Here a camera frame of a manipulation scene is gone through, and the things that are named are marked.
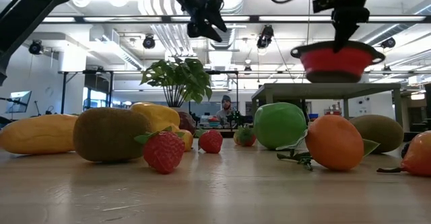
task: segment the table surface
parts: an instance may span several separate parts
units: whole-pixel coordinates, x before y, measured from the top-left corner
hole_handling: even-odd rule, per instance
[[[308,172],[262,146],[185,153],[167,176],[142,159],[94,164],[75,153],[0,151],[0,220],[7,224],[431,223],[430,179],[377,174],[400,162],[371,155],[347,173]]]
[[[270,90],[275,98],[296,99],[344,99],[368,96],[394,89],[400,89],[399,83],[265,83],[252,99],[265,99]]]

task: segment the red strawberry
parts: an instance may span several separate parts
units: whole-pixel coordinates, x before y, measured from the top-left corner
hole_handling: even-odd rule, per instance
[[[251,147],[253,146],[253,144],[255,144],[256,136],[253,133],[253,130],[248,126],[246,126],[245,128],[240,126],[237,133],[238,145],[241,145],[243,147]]]
[[[209,130],[199,137],[199,148],[207,153],[219,153],[222,148],[223,137],[216,130]]]
[[[161,174],[172,173],[183,158],[184,141],[170,131],[138,136],[135,140],[145,144],[143,158]]]

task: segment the red bowl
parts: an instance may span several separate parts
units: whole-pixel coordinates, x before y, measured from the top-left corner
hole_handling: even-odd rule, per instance
[[[384,54],[362,42],[349,41],[333,52],[333,41],[293,48],[290,54],[301,60],[311,83],[357,83],[365,68],[384,61]]]

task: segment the monitor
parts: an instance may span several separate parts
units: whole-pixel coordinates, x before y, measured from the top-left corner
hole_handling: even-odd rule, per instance
[[[30,102],[31,91],[13,92],[7,101],[6,113],[25,113]]]

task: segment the man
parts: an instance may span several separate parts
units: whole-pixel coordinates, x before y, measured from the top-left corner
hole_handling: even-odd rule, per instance
[[[222,109],[219,110],[216,114],[220,124],[224,127],[229,127],[230,124],[228,122],[227,116],[231,115],[235,111],[235,108],[232,106],[232,102],[230,101],[230,97],[224,95],[222,98]]]

